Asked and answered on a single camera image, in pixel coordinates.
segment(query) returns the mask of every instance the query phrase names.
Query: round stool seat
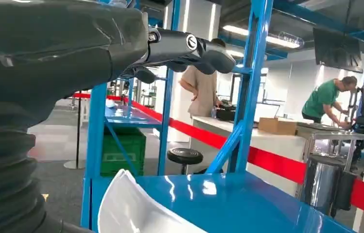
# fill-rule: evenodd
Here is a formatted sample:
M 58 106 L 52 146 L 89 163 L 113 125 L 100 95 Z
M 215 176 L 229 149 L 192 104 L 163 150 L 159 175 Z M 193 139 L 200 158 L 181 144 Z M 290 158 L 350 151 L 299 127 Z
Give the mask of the round stool seat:
M 172 148 L 167 152 L 168 159 L 178 164 L 193 165 L 203 161 L 203 155 L 189 148 Z

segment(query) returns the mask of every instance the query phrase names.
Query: man in green shirt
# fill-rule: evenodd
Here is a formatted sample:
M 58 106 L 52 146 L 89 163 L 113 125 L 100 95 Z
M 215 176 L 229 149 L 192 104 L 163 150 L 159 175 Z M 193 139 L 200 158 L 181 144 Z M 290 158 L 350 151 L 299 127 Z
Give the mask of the man in green shirt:
M 349 128 L 348 122 L 339 121 L 332 113 L 332 107 L 347 115 L 348 110 L 343 110 L 341 105 L 336 102 L 336 98 L 339 92 L 354 91 L 357 82 L 354 76 L 346 76 L 342 80 L 332 79 L 316 87 L 302 108 L 303 118 L 313 120 L 315 123 L 321 123 L 322 116 L 326 114 L 338 126 L 344 129 Z

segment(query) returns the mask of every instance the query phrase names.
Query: green plastic crate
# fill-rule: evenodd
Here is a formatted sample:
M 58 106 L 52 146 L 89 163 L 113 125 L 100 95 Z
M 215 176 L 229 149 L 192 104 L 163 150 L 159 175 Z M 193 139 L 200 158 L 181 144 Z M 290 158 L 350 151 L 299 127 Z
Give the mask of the green plastic crate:
M 133 175 L 143 175 L 146 136 L 138 128 L 114 128 L 113 130 L 138 171 L 138 174 Z M 120 169 L 130 170 L 130 166 L 110 134 L 109 129 L 105 128 L 100 175 L 112 177 Z

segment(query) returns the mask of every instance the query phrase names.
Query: stainless steel trash can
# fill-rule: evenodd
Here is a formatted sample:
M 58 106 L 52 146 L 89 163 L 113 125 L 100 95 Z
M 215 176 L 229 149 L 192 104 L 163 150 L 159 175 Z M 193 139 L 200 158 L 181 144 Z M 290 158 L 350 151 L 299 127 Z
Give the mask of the stainless steel trash can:
M 319 154 L 309 156 L 301 201 L 330 215 L 344 166 L 345 163 L 338 158 Z

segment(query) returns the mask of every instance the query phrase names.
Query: water bottle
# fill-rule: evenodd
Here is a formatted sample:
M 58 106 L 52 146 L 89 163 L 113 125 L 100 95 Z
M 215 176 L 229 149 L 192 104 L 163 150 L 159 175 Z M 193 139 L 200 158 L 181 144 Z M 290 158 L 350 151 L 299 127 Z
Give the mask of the water bottle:
M 213 107 L 213 108 L 212 108 L 212 111 L 210 112 L 210 116 L 211 116 L 212 118 L 216 118 L 216 107 Z
M 127 1 L 126 0 L 110 0 L 109 5 L 112 5 L 115 7 L 126 8 Z

